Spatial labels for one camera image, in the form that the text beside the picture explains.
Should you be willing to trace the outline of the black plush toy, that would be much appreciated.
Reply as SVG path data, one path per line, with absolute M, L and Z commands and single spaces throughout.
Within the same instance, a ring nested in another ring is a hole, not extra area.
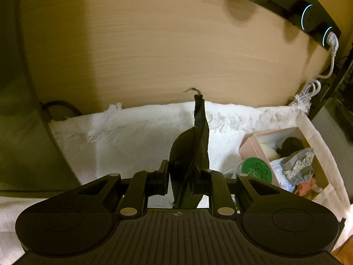
M 295 137 L 289 137 L 282 143 L 281 148 L 277 148 L 276 152 L 281 157 L 288 157 L 291 154 L 304 149 L 304 145 L 301 139 Z

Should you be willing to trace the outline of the dark green sofa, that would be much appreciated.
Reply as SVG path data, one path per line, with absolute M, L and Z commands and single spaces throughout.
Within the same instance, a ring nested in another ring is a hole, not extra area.
M 1 194 L 49 196 L 78 186 L 30 79 L 20 0 L 1 0 Z

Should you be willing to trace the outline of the yellow white soft toy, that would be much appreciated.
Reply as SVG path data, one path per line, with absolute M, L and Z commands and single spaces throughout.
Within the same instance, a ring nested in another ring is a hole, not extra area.
M 269 161 L 278 160 L 281 155 L 278 154 L 273 148 L 269 147 L 267 144 L 259 143 L 261 150 Z

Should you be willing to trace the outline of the black mesh round pouch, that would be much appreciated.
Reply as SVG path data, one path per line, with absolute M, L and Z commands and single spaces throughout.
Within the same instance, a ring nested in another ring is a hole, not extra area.
M 194 178 L 209 169 L 209 126 L 205 100 L 200 90 L 192 87 L 194 95 L 194 126 L 182 132 L 174 141 L 168 171 L 171 178 L 174 209 L 196 209 L 202 195 L 193 191 Z

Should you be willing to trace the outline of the dark glass cabinet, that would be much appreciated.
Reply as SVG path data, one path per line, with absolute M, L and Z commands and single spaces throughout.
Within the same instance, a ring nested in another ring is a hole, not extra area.
M 309 119 L 338 162 L 352 160 L 352 59 L 345 58 L 334 79 L 323 81 Z

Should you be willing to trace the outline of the green lid glass jar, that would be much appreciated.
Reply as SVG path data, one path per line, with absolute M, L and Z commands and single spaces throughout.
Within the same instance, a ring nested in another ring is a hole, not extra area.
M 272 171 L 269 165 L 262 159 L 250 157 L 242 160 L 235 170 L 236 174 L 247 174 L 262 181 L 272 183 Z

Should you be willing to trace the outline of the grey lace fabric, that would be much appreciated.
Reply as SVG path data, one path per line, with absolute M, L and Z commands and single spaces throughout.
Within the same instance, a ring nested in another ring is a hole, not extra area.
M 312 167 L 315 153 L 313 148 L 304 148 L 281 161 L 282 173 L 293 185 L 309 182 L 314 175 Z

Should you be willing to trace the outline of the white power plug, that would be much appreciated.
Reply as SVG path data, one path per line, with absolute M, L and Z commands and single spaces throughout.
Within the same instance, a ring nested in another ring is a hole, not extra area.
M 331 56 L 335 57 L 339 48 L 339 40 L 336 34 L 331 31 L 326 37 L 326 43 L 331 49 Z

